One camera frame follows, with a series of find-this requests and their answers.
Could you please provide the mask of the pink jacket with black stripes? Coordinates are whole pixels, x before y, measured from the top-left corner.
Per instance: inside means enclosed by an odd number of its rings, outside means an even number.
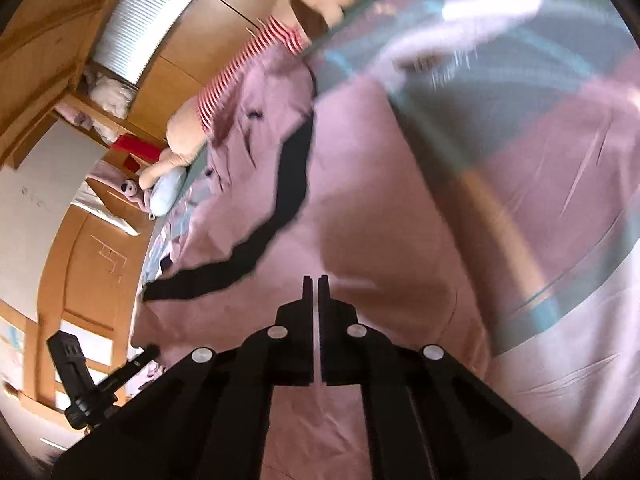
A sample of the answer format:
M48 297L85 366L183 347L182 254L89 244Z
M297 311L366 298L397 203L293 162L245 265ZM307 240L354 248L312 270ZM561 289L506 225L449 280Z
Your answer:
M224 98L208 148L209 196L145 287L131 341L171 366L198 347L235 348L326 276L334 298L398 346L438 344L477 376L485 325L450 229L377 80L321 96L282 47Z

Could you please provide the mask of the wooden bed headboard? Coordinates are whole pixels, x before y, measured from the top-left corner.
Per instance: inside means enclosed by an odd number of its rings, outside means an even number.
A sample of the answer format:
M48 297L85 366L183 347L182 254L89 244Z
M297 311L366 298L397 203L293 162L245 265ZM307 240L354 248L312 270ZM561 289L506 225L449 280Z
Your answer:
M88 185L137 233L130 235L76 205L67 209L38 290L36 393L49 408L62 387L55 381L47 339L62 323L97 336L101 350L111 352L89 359L98 372L109 373L125 363L134 300L154 228L148 215L119 193L92 179Z

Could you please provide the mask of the pink plush dog toy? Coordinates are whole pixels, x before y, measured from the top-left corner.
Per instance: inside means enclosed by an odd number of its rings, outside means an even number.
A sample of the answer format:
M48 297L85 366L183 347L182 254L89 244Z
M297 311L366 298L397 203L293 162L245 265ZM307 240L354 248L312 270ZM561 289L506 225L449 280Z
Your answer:
M89 172L88 178L119 192L120 196L126 198L131 205L145 212L151 220L155 219L150 207L151 191L142 190L139 182L136 179L127 177L122 170L100 159Z

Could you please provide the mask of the light blue round pillow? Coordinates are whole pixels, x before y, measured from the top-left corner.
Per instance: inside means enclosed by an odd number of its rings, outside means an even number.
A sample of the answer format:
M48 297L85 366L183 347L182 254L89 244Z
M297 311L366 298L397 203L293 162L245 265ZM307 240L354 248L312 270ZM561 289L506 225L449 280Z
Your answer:
M154 184L149 196L149 213L153 217L163 217L171 207L186 180L186 168L177 167L168 171Z

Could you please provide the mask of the red cloth on chair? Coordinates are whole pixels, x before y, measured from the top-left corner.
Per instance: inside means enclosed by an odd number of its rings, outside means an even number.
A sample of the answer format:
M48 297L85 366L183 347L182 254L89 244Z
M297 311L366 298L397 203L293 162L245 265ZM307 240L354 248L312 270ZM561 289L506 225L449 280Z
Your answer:
M142 165L150 166L160 160L162 149L130 133L119 136L112 144L116 151L126 153L122 166L128 171L138 172Z

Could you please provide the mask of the white bedding on shelf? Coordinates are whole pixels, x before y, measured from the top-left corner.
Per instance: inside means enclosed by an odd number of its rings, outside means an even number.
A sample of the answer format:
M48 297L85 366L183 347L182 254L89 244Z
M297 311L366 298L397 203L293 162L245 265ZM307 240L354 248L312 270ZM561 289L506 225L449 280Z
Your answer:
M85 68L84 78L91 101L114 117L119 119L128 117L131 104L137 95L135 88L90 67Z

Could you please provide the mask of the plaid pink grey bed sheet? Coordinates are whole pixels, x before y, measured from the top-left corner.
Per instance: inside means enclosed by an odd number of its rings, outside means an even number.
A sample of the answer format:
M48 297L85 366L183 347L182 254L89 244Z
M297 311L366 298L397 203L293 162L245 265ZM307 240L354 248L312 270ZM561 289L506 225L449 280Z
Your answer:
M471 282L478 377L590 474L639 400L639 50L615 9L380 0L294 56L316 96L382 84ZM212 139L171 251L209 196Z

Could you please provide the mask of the wooden wardrobe cabinets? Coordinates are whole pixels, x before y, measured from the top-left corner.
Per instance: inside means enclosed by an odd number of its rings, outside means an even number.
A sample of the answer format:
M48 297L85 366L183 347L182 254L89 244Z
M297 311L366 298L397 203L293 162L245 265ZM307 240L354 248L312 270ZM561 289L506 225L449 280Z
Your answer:
M1 0L1 161L17 167L58 102L94 105L78 89L117 0ZM138 84L126 119L103 118L164 146L169 115L194 96L266 18L274 0L194 0Z

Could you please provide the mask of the frosted glass window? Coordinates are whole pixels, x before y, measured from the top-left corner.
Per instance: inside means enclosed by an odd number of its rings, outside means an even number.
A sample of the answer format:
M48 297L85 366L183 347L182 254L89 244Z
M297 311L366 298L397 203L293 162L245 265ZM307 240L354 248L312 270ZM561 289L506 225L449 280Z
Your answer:
M137 84L171 27L193 0L119 0L92 59Z

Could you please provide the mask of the large beige striped plush toy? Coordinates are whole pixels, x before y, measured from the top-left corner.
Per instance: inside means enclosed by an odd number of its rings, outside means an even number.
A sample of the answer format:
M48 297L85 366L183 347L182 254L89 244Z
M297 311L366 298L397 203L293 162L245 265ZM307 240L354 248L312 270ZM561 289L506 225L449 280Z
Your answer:
M222 116L224 99L251 62L268 49L281 47L292 55L306 50L314 40L344 20L344 10L360 0L276 0L258 33L196 96L184 102L167 122L168 148L139 177L149 190L170 170L191 165L205 142L214 136L214 122Z

